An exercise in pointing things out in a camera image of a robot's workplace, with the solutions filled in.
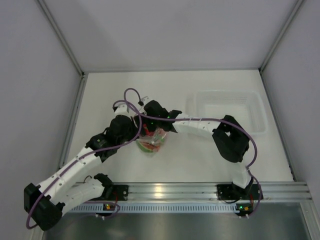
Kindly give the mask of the clear zip top bag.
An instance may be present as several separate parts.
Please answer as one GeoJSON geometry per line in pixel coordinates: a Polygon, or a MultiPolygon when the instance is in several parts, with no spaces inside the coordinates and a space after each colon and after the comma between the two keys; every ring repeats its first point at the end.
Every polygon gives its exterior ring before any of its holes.
{"type": "MultiPolygon", "coordinates": [[[[156,145],[156,146],[160,146],[160,148],[164,145],[165,141],[167,138],[167,132],[165,132],[162,128],[157,128],[156,131],[153,133],[153,136],[147,136],[147,135],[142,135],[138,136],[136,141],[139,142],[148,142],[150,144],[156,145]]],[[[145,155],[148,156],[153,156],[155,155],[157,152],[154,153],[146,153],[143,152],[145,155]]]]}

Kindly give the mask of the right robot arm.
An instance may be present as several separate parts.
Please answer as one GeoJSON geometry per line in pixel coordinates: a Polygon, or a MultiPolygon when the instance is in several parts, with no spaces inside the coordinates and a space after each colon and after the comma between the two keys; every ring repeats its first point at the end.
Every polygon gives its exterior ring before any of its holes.
{"type": "Polygon", "coordinates": [[[190,134],[213,141],[221,157],[226,160],[231,176],[228,195],[240,200],[251,194],[254,178],[243,160],[253,138],[233,116],[225,115],[222,119],[192,117],[180,110],[167,111],[148,97],[143,99],[142,106],[149,130],[158,127],[165,132],[190,134]]]}

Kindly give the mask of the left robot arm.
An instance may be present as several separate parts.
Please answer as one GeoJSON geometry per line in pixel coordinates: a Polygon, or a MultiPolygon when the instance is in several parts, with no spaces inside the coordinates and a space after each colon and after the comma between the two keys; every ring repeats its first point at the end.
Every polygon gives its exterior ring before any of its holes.
{"type": "Polygon", "coordinates": [[[82,185],[75,186],[75,183],[116,154],[119,148],[135,141],[142,127],[140,116],[117,115],[103,132],[92,136],[69,163],[46,180],[27,185],[23,191],[26,228],[50,230],[75,207],[96,198],[109,199],[113,182],[103,173],[82,185]]]}

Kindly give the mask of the red fake food piece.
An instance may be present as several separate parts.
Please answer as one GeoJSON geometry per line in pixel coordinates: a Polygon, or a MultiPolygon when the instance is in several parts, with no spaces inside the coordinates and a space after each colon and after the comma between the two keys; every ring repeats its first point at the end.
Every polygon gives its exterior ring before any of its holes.
{"type": "Polygon", "coordinates": [[[154,134],[152,131],[149,131],[146,126],[143,127],[143,130],[144,130],[144,133],[145,133],[146,136],[150,136],[151,137],[154,134]]]}

